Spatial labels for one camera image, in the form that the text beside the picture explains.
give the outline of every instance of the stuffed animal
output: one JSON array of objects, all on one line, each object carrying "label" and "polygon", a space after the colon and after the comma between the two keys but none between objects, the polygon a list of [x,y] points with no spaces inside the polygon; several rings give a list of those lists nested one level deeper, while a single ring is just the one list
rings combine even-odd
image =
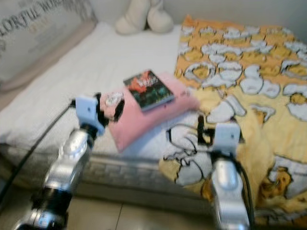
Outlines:
[{"label": "stuffed animal", "polygon": [[149,27],[157,33],[173,29],[171,16],[163,9],[163,0],[131,0],[127,12],[115,24],[116,31],[122,35],[138,33]]}]

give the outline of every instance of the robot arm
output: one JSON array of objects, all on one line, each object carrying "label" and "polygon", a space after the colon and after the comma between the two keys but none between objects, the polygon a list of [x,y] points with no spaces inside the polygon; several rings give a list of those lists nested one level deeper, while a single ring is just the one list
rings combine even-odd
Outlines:
[{"label": "robot arm", "polygon": [[241,129],[235,123],[217,124],[212,144],[212,190],[216,225],[222,230],[248,230],[250,222],[242,198],[243,182],[234,157]]},{"label": "robot arm", "polygon": [[[67,209],[90,158],[94,140],[104,134],[109,119],[100,111],[100,94],[95,98],[76,98],[76,114],[80,129],[72,131],[59,149],[51,165],[43,189],[32,197],[32,210],[17,223],[15,230],[63,230],[67,224]],[[114,114],[117,121],[124,107],[118,99]]]}]

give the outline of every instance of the white mattress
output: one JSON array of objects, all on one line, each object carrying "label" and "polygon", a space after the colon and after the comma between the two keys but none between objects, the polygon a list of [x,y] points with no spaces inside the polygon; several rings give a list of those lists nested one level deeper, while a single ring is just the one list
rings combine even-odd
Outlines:
[{"label": "white mattress", "polygon": [[[178,25],[168,34],[144,31],[121,36],[111,26],[99,23],[87,38],[0,112],[0,143],[28,150],[72,98],[115,90],[123,86],[123,79],[145,69],[173,73],[179,34]],[[118,153],[106,130],[105,135],[97,139],[94,153],[159,159],[168,146],[165,130],[175,122],[193,124],[196,119],[196,114],[188,112],[165,122],[143,135],[122,154]],[[78,122],[71,109],[36,151],[58,152],[74,127],[78,127]]]}]

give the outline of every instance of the small pink pillow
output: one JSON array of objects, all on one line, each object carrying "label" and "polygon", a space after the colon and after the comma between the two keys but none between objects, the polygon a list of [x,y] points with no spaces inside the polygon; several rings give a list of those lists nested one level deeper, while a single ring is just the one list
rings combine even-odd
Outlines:
[{"label": "small pink pillow", "polygon": [[199,107],[198,100],[173,75],[162,73],[159,75],[159,79],[172,91],[175,99],[147,112],[141,111],[139,104],[126,87],[101,97],[100,109],[104,110],[106,115],[114,112],[115,107],[112,105],[118,103],[120,97],[123,96],[125,99],[125,107],[121,118],[117,123],[112,122],[108,126],[120,152],[156,125],[172,119],[187,110]]}]

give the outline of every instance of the tile floor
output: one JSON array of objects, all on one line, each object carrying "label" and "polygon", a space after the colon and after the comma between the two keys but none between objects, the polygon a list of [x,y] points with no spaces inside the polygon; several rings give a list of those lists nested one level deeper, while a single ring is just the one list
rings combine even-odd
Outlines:
[{"label": "tile floor", "polygon": [[[11,230],[29,209],[30,192],[14,190],[0,213],[0,230]],[[68,230],[213,230],[210,218],[103,200],[74,198]]]}]

